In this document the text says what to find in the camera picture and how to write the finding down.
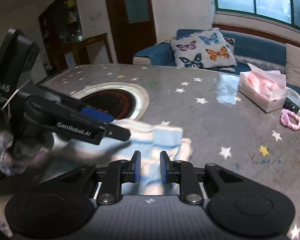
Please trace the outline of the grey gloved left hand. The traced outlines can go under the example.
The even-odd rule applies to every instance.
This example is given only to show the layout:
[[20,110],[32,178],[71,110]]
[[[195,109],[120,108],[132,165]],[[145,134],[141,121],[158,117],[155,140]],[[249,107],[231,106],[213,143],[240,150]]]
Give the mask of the grey gloved left hand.
[[7,116],[0,109],[0,172],[15,176],[25,172],[36,156],[53,148],[53,135],[40,132],[38,135],[23,135],[20,139],[8,126]]

